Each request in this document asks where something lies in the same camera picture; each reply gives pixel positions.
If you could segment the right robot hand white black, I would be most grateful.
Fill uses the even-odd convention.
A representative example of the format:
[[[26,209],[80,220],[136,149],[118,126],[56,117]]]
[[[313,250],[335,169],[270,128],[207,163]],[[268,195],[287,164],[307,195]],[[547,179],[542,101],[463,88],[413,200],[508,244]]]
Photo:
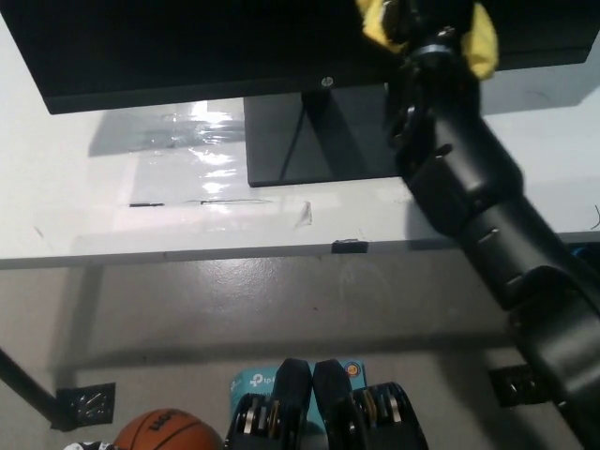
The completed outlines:
[[[382,30],[390,43],[416,48],[437,38],[459,39],[472,28],[474,1],[382,2]]]

